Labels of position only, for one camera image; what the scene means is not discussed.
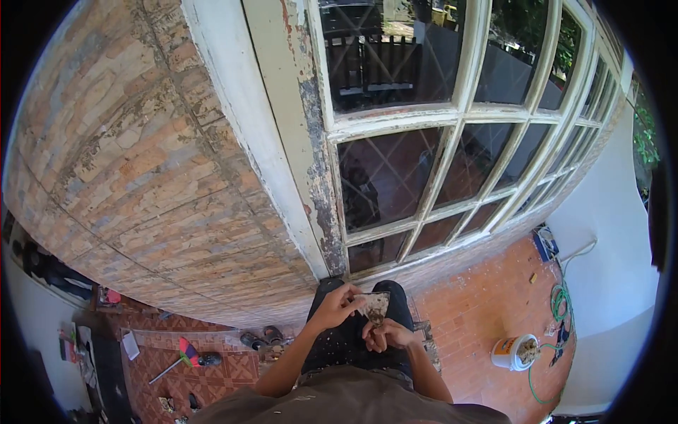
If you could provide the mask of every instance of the yellow object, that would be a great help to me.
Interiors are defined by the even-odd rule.
[[[431,22],[437,26],[445,27],[445,21],[449,21],[447,23],[448,26],[457,22],[457,7],[451,5],[445,5],[444,9],[432,7]]]

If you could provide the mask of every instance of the black sandal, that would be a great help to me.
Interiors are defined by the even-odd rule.
[[[267,341],[265,341],[265,340],[263,340],[263,339],[260,339],[260,338],[257,337],[255,334],[252,334],[252,333],[249,332],[249,331],[244,332],[244,333],[240,336],[240,341],[241,341],[241,343],[243,343],[245,346],[247,346],[247,347],[249,347],[249,348],[251,348],[251,349],[254,349],[254,350],[259,350],[259,348],[260,348],[261,346],[267,346],[267,345],[268,345],[268,342],[267,342]]]
[[[277,327],[266,326],[264,327],[264,340],[269,345],[282,345],[285,337]]]

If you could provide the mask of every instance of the window pane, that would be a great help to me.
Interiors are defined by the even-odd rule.
[[[584,159],[584,155],[588,151],[591,144],[595,142],[596,136],[598,135],[598,130],[595,128],[587,128],[586,134],[584,135],[584,140],[582,140],[579,145],[576,147],[576,152],[572,155],[567,166],[572,166],[575,163],[579,163]]]
[[[595,105],[595,110],[591,115],[591,119],[595,119],[596,121],[603,120],[605,114],[607,113],[607,110],[610,107],[610,104],[613,101],[612,95],[614,93],[615,84],[616,82],[612,77],[612,73],[608,71],[607,77],[605,78],[605,85],[603,86],[603,92],[600,95],[598,103]]]
[[[582,29],[572,15],[563,8],[553,68],[549,75],[549,82],[546,83],[542,101],[539,102],[540,108],[554,111],[560,107],[567,89],[567,81],[574,68],[574,61],[577,59],[581,36]]]
[[[553,172],[556,171],[556,169],[558,169],[558,167],[560,166],[560,163],[563,161],[563,158],[565,157],[565,155],[567,155],[567,152],[572,148],[572,143],[577,139],[579,134],[581,134],[581,132],[583,132],[583,131],[586,131],[586,128],[584,128],[584,127],[574,127],[574,130],[572,130],[570,132],[570,136],[565,141],[565,145],[563,146],[562,150],[560,150],[560,153],[558,153],[558,157],[555,158],[553,165],[551,165],[551,167],[549,168],[549,171],[546,173],[547,175],[552,174]]]
[[[473,215],[473,218],[471,218],[471,221],[469,221],[468,225],[464,228],[460,235],[466,235],[480,229],[492,216],[494,211],[497,210],[500,203],[501,202],[499,201],[494,201],[492,203],[482,205],[480,209],[478,209],[478,212]]]
[[[338,112],[452,98],[464,1],[320,0]]]
[[[435,208],[470,199],[480,191],[513,132],[512,123],[472,123],[464,126],[461,140]]]
[[[593,74],[593,81],[591,82],[591,89],[589,94],[586,96],[586,102],[584,103],[584,108],[580,116],[589,116],[589,111],[591,110],[591,103],[595,97],[595,94],[602,90],[603,77],[607,75],[607,65],[603,61],[603,58],[598,57],[598,64],[595,67],[595,73]]]
[[[400,246],[405,240],[405,234],[407,233],[394,234],[348,248],[348,265],[351,272],[356,273],[382,263],[395,261]]]
[[[348,232],[414,214],[442,128],[368,137],[338,147]]]
[[[499,178],[499,182],[494,187],[495,189],[502,189],[520,179],[527,165],[532,161],[535,153],[537,153],[542,141],[546,138],[549,128],[550,125],[545,123],[533,123],[527,128],[523,140],[521,140],[518,149],[513,153],[513,157],[506,166],[504,174]]]
[[[555,196],[560,193],[560,190],[563,188],[563,184],[565,183],[565,179],[569,176],[570,174],[565,174],[561,177],[559,177],[556,181],[552,182],[551,185],[546,189],[548,190],[544,197],[542,197],[541,203],[546,203],[555,198]]]
[[[532,194],[531,194],[531,195],[523,202],[523,204],[520,206],[520,208],[518,208],[518,210],[515,212],[515,214],[514,214],[513,216],[520,215],[523,211],[525,211],[525,210],[527,209],[527,207],[529,206],[530,202],[531,202],[533,199],[536,199],[537,197],[539,197],[539,195],[541,194],[541,192],[542,192],[547,186],[548,186],[548,184],[546,184],[546,183],[541,184],[540,186],[537,186],[537,188],[536,188],[536,189],[532,192]]]
[[[421,252],[424,249],[442,244],[452,230],[454,230],[454,227],[456,227],[462,216],[464,216],[463,213],[449,216],[423,226],[421,233],[419,233],[419,237],[417,237],[417,241],[414,243],[414,246],[412,246],[410,254]]]
[[[476,102],[523,103],[544,41],[546,10],[545,0],[492,2]]]

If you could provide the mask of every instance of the tree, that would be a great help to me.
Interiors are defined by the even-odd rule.
[[[526,52],[537,54],[544,41],[548,5],[545,0],[495,0],[492,3],[494,30],[506,41],[518,43]],[[581,28],[563,10],[553,67],[567,75],[572,67]]]

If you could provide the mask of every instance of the white window frame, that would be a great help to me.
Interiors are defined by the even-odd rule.
[[[497,232],[508,221],[524,214],[531,214],[549,204],[559,191],[566,186],[583,162],[579,160],[570,166],[564,166],[572,152],[575,151],[574,148],[579,149],[583,146],[582,143],[591,141],[583,140],[582,137],[575,140],[572,152],[566,155],[562,164],[558,166],[554,173],[546,175],[560,149],[563,148],[570,132],[575,129],[575,126],[589,127],[593,128],[593,131],[599,131],[607,123],[612,112],[612,103],[619,93],[618,81],[621,64],[612,62],[614,59],[609,52],[610,47],[598,34],[598,24],[592,18],[595,12],[587,9],[586,6],[581,5],[576,0],[552,0],[548,2],[544,41],[539,60],[534,65],[534,76],[527,91],[525,102],[520,105],[473,102],[485,56],[492,10],[492,0],[478,0],[468,1],[466,4],[460,65],[456,76],[454,94],[449,102],[336,113],[332,106],[329,79],[326,77],[329,72],[325,57],[318,0],[283,0],[281,4],[281,10],[277,10],[277,6],[273,7],[273,5],[262,10],[256,0],[243,1],[254,49],[262,69],[262,76],[266,83],[273,113],[276,118],[279,115],[285,116],[285,119],[277,119],[277,125],[287,160],[294,175],[298,196],[302,203],[307,205],[309,200],[313,199],[313,194],[310,193],[312,188],[316,188],[318,184],[331,186],[333,193],[330,197],[334,204],[332,215],[326,217],[326,219],[329,220],[332,231],[340,236],[340,250],[344,264],[343,274],[348,275],[352,280],[361,280],[391,271],[397,267],[409,266],[428,257],[439,256],[450,250],[476,242]],[[582,36],[577,59],[569,76],[567,92],[562,98],[560,107],[555,111],[550,111],[539,109],[538,104],[549,79],[555,57],[562,7],[566,7],[570,15],[580,25]],[[284,22],[274,22],[275,19],[273,18],[278,13],[282,13]],[[304,41],[297,39],[301,39],[299,34],[304,34],[304,25],[306,24],[311,40],[303,46],[304,49],[297,44],[297,42],[304,43]],[[277,42],[273,40],[275,39],[275,31],[278,31],[279,28],[276,29],[272,26],[271,30],[268,31],[269,25],[277,25],[282,28],[287,37],[286,40],[282,41],[282,44],[286,42],[289,46],[289,49],[282,55],[279,50],[275,51],[276,62],[271,62],[269,55],[273,54],[271,45]],[[262,30],[266,32],[266,37],[257,40],[258,34]],[[309,54],[312,62],[299,59],[299,56],[303,56],[307,50],[311,51]],[[579,114],[584,106],[586,94],[588,94],[593,81],[598,57],[605,60],[611,72],[611,78],[614,79],[615,83],[612,84],[612,89],[609,92],[601,96],[602,98],[596,97],[595,99],[595,102],[601,102],[604,105],[605,113],[596,116],[596,119],[592,119],[590,116],[580,117]],[[287,75],[295,75],[296,72],[301,75],[315,72],[314,75],[317,77],[319,107],[323,121],[321,160],[327,162],[324,164],[327,167],[326,173],[318,179],[308,177],[309,161],[315,160],[317,163],[317,157],[311,159],[308,156],[307,143],[305,140],[301,140],[303,137],[298,130],[288,131],[288,127],[290,127],[288,122],[297,122],[295,119],[299,118],[298,113],[294,116],[290,115],[290,110],[297,107],[296,103],[303,103],[303,100],[298,101],[297,98],[294,98],[293,92],[297,90],[296,87],[290,88],[289,84],[277,83],[276,69],[287,72]],[[595,109],[595,102],[591,105],[591,109]],[[514,123],[515,126],[479,194],[472,199],[434,210],[435,199],[454,157],[463,127],[467,123]],[[493,191],[513,154],[518,149],[523,135],[532,123],[546,123],[552,126],[520,179],[509,187]],[[438,152],[442,152],[442,154],[437,158],[437,168],[429,176],[415,215],[379,227],[347,233],[344,224],[342,188],[339,175],[338,144],[365,137],[441,126],[445,127],[438,148]],[[592,144],[590,142],[586,146],[584,155],[579,156],[581,159],[586,157]],[[521,213],[516,214],[516,211],[530,197],[532,192],[541,185],[546,186],[543,186],[544,189],[530,200]],[[490,216],[480,230],[463,237],[459,236],[482,205],[498,200],[502,200],[503,204]],[[410,254],[425,224],[462,212],[464,213],[462,219],[443,244]],[[309,214],[309,219],[314,220],[315,217]],[[322,246],[326,239],[315,227],[313,229],[318,246]],[[405,231],[408,233],[395,262],[377,265],[374,268],[356,273],[350,272],[349,247]],[[327,258],[327,252],[323,251],[323,255]]]

